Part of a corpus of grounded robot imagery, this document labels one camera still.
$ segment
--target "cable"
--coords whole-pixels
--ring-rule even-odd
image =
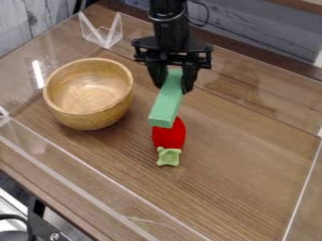
[[[205,7],[205,9],[206,9],[206,19],[205,19],[205,22],[202,24],[198,24],[189,18],[189,16],[186,14],[185,14],[185,17],[186,17],[186,19],[190,23],[193,23],[198,27],[205,27],[209,24],[209,17],[210,17],[209,6],[205,3],[197,2],[194,0],[190,0],[190,2],[194,3],[194,4],[202,5]]]

